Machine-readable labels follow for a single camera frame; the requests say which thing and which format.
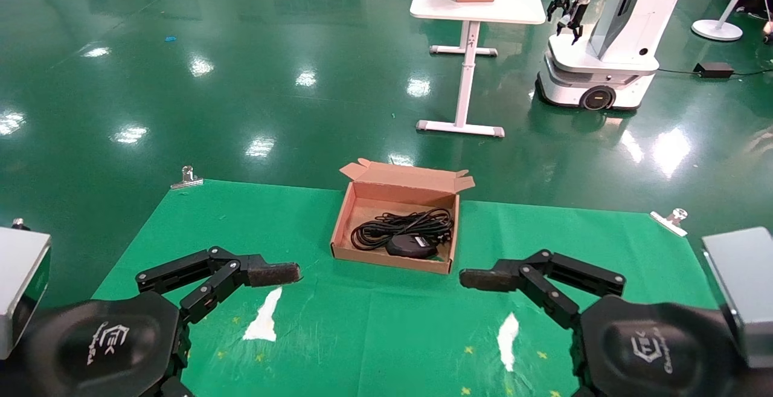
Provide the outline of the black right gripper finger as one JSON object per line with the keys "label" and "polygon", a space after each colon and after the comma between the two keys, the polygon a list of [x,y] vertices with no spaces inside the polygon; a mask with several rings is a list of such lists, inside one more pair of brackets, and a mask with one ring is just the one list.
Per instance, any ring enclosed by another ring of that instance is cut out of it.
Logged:
{"label": "black right gripper finger", "polygon": [[522,260],[499,259],[490,270],[466,268],[460,272],[461,286],[480,291],[520,291],[559,326],[574,329],[580,320],[579,306],[553,281],[598,297],[621,296],[626,286],[626,278],[618,273],[549,250]]}

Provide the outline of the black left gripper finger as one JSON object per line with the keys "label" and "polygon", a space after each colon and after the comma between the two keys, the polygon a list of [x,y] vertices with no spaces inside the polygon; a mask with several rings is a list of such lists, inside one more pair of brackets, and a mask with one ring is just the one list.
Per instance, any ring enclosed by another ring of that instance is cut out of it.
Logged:
{"label": "black left gripper finger", "polygon": [[181,319],[185,323],[203,320],[240,287],[283,286],[300,279],[298,263],[271,264],[260,254],[235,256],[219,246],[140,271],[135,277],[139,292],[160,295],[201,282],[180,301]]}

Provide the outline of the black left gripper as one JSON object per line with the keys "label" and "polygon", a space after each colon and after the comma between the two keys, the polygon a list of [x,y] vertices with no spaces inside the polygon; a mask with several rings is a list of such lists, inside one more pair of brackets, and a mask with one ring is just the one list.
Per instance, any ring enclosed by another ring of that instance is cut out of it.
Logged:
{"label": "black left gripper", "polygon": [[26,396],[194,397],[182,370],[181,312],[154,292],[43,311],[24,333]]}

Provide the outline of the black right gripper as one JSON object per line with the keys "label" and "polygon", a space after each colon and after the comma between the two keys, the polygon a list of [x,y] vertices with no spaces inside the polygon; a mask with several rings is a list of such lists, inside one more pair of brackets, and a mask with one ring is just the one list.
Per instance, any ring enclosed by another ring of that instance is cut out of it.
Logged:
{"label": "black right gripper", "polygon": [[578,320],[571,397],[729,396],[745,369],[718,309],[610,295]]}

